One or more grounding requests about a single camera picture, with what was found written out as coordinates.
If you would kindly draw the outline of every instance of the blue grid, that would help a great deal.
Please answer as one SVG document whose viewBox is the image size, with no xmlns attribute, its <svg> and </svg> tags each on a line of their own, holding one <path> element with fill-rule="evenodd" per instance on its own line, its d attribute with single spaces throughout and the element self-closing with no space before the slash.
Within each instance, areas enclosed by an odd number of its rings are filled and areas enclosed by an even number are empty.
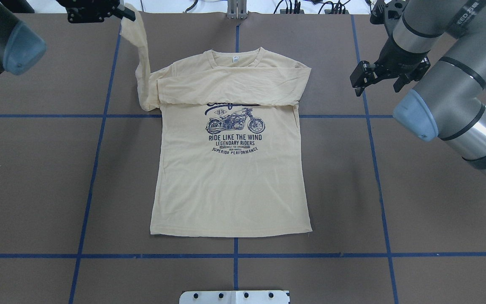
<svg viewBox="0 0 486 304">
<path fill-rule="evenodd" d="M 351 16 L 351 25 L 353 29 L 354 45 L 356 51 L 357 61 L 359 62 L 359 46 L 357 44 L 357 32 L 355 26 L 354 17 Z M 240 25 L 235 28 L 235 51 L 239 52 L 239 32 Z M 85 233 L 87 229 L 87 220 L 89 218 L 89 208 L 91 206 L 93 186 L 95 184 L 95 178 L 97 173 L 98 160 L 100 155 L 100 147 L 104 135 L 104 127 L 106 119 L 116 118 L 161 118 L 160 114 L 108 114 L 108 106 L 110 103 L 110 94 L 112 89 L 112 83 L 114 78 L 114 72 L 116 69 L 116 62 L 119 50 L 120 35 L 118 35 L 116 50 L 114 52 L 114 58 L 112 63 L 112 70 L 110 74 L 110 82 L 108 84 L 108 92 L 106 94 L 106 102 L 104 106 L 103 114 L 0 114 L 0 118 L 102 118 L 102 124 L 100 127 L 100 134 L 97 143 L 97 150 L 95 154 L 93 171 L 91 176 L 91 182 L 89 184 L 89 193 L 87 197 L 87 203 L 84 213 L 84 220 L 81 229 L 81 237 L 77 254 L 0 254 L 0 258 L 67 258 L 75 259 L 75 271 L 73 275 L 73 282 L 71 285 L 71 293 L 69 296 L 69 303 L 73 303 L 74 295 L 76 291 L 76 285 L 78 283 L 79 268 L 81 259 L 91 258 L 116 258 L 116 259 L 151 259 L 151 258 L 229 258 L 233 260 L 233 285 L 234 290 L 239 289 L 238 283 L 238 259 L 239 258 L 387 258 L 390 270 L 391 286 L 393 291 L 393 297 L 395 304 L 398 304 L 399 299 L 397 296 L 397 285 L 395 281 L 395 272 L 393 267 L 393 258 L 440 258 L 440 257 L 482 257 L 486 256 L 486 252 L 392 252 L 389 243 L 389 233 L 386 221 L 386 210 L 384 207 L 382 189 L 380 183 L 380 174 L 378 171 L 378 162 L 376 160 L 376 151 L 374 149 L 374 139 L 372 135 L 371 119 L 392 119 L 392 115 L 372 115 L 369 113 L 366 94 L 363 93 L 363 105 L 364 115 L 300 115 L 301 119 L 365 119 L 367 122 L 367 130 L 369 134 L 370 149 L 372 153 L 373 166 L 375 172 L 376 183 L 378 186 L 379 201 L 381 207 L 382 225 L 384 232 L 384 240 L 386 243 L 386 252 L 368 252 L 368 253 L 293 253 L 293 254 L 241 254 L 239 253 L 239 239 L 234 238 L 234 250 L 233 254 L 83 254 L 83 246 L 85 240 Z"/>
</svg>

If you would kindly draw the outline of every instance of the white mounting plate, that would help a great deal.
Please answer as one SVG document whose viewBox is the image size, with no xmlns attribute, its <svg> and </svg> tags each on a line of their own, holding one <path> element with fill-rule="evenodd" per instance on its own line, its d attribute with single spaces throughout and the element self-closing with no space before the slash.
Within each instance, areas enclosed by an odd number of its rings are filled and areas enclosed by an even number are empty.
<svg viewBox="0 0 486 304">
<path fill-rule="evenodd" d="M 289 304 L 289 295 L 287 290 L 184 292 L 179 304 Z"/>
</svg>

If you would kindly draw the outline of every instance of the shirt neckline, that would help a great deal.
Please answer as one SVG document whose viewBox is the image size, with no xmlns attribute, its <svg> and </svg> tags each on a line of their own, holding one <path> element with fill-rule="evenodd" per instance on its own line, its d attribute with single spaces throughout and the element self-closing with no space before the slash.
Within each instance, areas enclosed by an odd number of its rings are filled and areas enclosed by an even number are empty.
<svg viewBox="0 0 486 304">
<path fill-rule="evenodd" d="M 264 53 L 266 50 L 262 47 L 258 48 L 257 50 L 250 51 L 250 52 L 238 52 L 238 53 L 223 53 L 223 52 L 215 52 L 214 50 L 208 50 L 205 51 L 204 54 L 208 57 L 208 61 L 211 65 L 211 68 L 253 68 L 256 67 L 260 61 L 262 61 L 262 58 L 264 57 Z M 254 61 L 251 62 L 249 65 L 246 65 L 244 67 L 226 67 L 224 65 L 218 65 L 215 61 L 214 56 L 218 57 L 234 57 L 234 56 L 247 56 L 247 55 L 252 55 L 255 54 L 256 57 L 254 58 Z"/>
</svg>

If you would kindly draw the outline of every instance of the motorcycle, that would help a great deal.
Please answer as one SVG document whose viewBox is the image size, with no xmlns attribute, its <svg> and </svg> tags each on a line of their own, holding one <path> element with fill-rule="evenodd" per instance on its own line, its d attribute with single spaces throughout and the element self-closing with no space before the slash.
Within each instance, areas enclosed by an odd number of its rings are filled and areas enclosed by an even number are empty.
<svg viewBox="0 0 486 304">
<path fill-rule="evenodd" d="M 251 112 L 252 108 L 243 108 L 226 116 L 212 117 L 208 122 L 206 130 L 210 134 L 217 134 L 228 130 L 242 130 L 247 122 L 247 117 L 249 117 L 248 129 L 252 133 L 262 133 L 266 129 L 264 121 L 258 117 L 254 117 Z"/>
</svg>

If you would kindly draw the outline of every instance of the clothing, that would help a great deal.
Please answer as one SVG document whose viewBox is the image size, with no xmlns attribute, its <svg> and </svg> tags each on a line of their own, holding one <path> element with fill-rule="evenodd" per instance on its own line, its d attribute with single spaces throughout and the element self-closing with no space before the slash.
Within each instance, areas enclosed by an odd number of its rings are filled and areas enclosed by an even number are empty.
<svg viewBox="0 0 486 304">
<path fill-rule="evenodd" d="M 140 23 L 123 21 L 122 35 L 143 52 Z M 297 111 L 311 69 L 263 48 L 209 50 L 149 76 L 145 58 L 136 71 L 140 105 L 162 111 L 151 234 L 312 231 Z"/>
</svg>

